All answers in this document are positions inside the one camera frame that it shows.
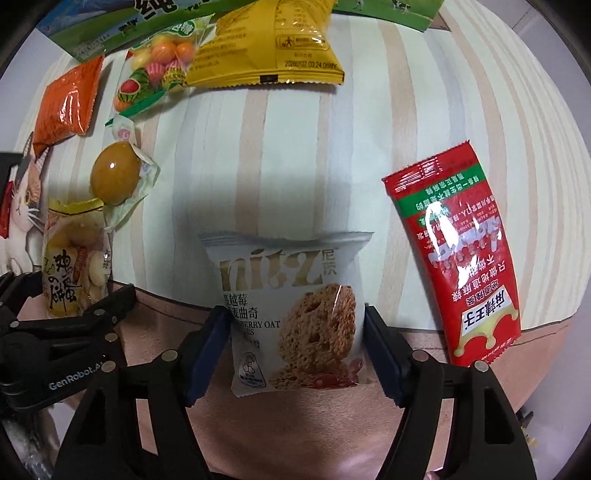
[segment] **red sauce packet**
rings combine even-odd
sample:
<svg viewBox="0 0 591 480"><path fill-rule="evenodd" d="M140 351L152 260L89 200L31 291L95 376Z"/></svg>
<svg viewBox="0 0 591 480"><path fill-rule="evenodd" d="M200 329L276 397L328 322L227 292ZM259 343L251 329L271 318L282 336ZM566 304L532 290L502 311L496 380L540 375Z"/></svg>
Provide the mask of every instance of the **red sauce packet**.
<svg viewBox="0 0 591 480"><path fill-rule="evenodd" d="M433 282L451 362L492 362L519 338L521 322L505 230L472 147L464 143L384 183Z"/></svg>

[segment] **striped fabric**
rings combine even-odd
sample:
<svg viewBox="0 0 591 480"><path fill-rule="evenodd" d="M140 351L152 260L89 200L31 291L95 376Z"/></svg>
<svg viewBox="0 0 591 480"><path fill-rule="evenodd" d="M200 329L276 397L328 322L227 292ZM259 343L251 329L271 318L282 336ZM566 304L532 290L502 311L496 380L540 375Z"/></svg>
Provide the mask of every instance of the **striped fabric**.
<svg viewBox="0 0 591 480"><path fill-rule="evenodd" d="M114 236L114 279L211 306L219 297L201 232L302 239L373 231L359 257L366 301L390 325L439 329L431 286L381 178L470 140L501 210L523 329L571 316L591 261L590 159L579 130L501 20L472 0L447 0L441 14L451 32L333 15L343 86L185 92L141 119L142 148L161 174ZM92 164L113 141L102 125L124 55L108 58L94 130L55 148L46 197L88 197ZM64 56L46 83L69 66Z"/></svg>

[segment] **gumball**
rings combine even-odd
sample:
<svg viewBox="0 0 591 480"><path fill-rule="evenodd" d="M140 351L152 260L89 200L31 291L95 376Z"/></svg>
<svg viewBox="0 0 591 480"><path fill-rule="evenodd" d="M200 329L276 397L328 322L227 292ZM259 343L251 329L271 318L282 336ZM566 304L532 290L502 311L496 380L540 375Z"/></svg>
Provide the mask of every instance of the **gumball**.
<svg viewBox="0 0 591 480"><path fill-rule="evenodd" d="M181 43L177 45L177 58L183 63L189 63L193 61L195 57L195 47L190 43Z"/></svg>
<svg viewBox="0 0 591 480"><path fill-rule="evenodd" d="M135 79L129 79L121 84L117 97L125 103L131 103L137 98L139 90L139 82Z"/></svg>
<svg viewBox="0 0 591 480"><path fill-rule="evenodd" d="M157 45L165 42L172 42L178 38L177 35L173 35L172 33L159 33L158 35L154 36L152 40L150 40L150 47L154 48Z"/></svg>
<svg viewBox="0 0 591 480"><path fill-rule="evenodd" d="M166 71L162 77L162 87L168 90L175 85L181 85L184 82L185 75L178 60L173 60L166 65Z"/></svg>
<svg viewBox="0 0 591 480"><path fill-rule="evenodd" d="M113 100L113 107L119 113L121 113L123 110L127 110L132 105L133 105L133 103L124 102L123 100L121 100L120 98L117 98L117 97L115 97L115 99Z"/></svg>
<svg viewBox="0 0 591 480"><path fill-rule="evenodd" d="M171 41L163 41L152 48L151 60L166 65L176 57L176 47Z"/></svg>
<svg viewBox="0 0 591 480"><path fill-rule="evenodd" d="M160 80L162 80L165 71L166 68L164 67L164 65L162 65L161 63L157 63L155 61L153 61L152 63L148 63L148 65L146 65L146 72L148 72L150 83L153 86L157 86L160 83Z"/></svg>
<svg viewBox="0 0 591 480"><path fill-rule="evenodd" d="M136 51L131 58L131 69L137 70L145 67L150 62L151 57L152 52L149 48Z"/></svg>

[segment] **yellow snack bag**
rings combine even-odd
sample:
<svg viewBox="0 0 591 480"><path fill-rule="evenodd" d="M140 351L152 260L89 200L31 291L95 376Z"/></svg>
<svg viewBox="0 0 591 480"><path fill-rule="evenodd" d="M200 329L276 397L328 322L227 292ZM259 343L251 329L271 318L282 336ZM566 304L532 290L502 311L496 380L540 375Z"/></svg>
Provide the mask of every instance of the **yellow snack bag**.
<svg viewBox="0 0 591 480"><path fill-rule="evenodd" d="M334 0L257 0L217 21L186 85L338 83L345 73L326 40Z"/></svg>
<svg viewBox="0 0 591 480"><path fill-rule="evenodd" d="M52 317L80 315L108 295L111 244L99 199L50 199L43 251L43 294Z"/></svg>

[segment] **snack package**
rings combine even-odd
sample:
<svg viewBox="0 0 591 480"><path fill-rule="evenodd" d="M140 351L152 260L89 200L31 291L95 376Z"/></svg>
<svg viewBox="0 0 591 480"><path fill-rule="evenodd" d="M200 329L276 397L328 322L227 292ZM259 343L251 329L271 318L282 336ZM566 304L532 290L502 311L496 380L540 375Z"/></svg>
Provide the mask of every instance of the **snack package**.
<svg viewBox="0 0 591 480"><path fill-rule="evenodd" d="M233 313L237 397L366 383L365 303L355 256L371 233L288 241L202 238Z"/></svg>
<svg viewBox="0 0 591 480"><path fill-rule="evenodd" d="M251 1L62 0L37 29L78 61L86 61L171 25L229 12Z"/></svg>
<svg viewBox="0 0 591 480"><path fill-rule="evenodd" d="M44 235L43 295L54 317L76 316L108 295L111 245L99 199L50 199Z"/></svg>
<svg viewBox="0 0 591 480"><path fill-rule="evenodd" d="M442 5L443 0L337 0L333 10L380 18L425 31Z"/></svg>
<svg viewBox="0 0 591 480"><path fill-rule="evenodd" d="M105 56L78 65L45 89L33 133L33 150L43 150L90 127Z"/></svg>
<svg viewBox="0 0 591 480"><path fill-rule="evenodd" d="M90 193L105 204L108 231L114 230L156 183L159 168L137 146L134 123L117 115L116 143L105 148L90 173Z"/></svg>
<svg viewBox="0 0 591 480"><path fill-rule="evenodd" d="M179 89L211 15L166 28L133 46L119 77L112 115L131 118Z"/></svg>
<svg viewBox="0 0 591 480"><path fill-rule="evenodd" d="M452 363L497 358L521 335L499 209L469 143L384 179L433 282Z"/></svg>
<svg viewBox="0 0 591 480"><path fill-rule="evenodd" d="M257 0L216 23L187 73L198 87L345 80L326 30L334 0Z"/></svg>

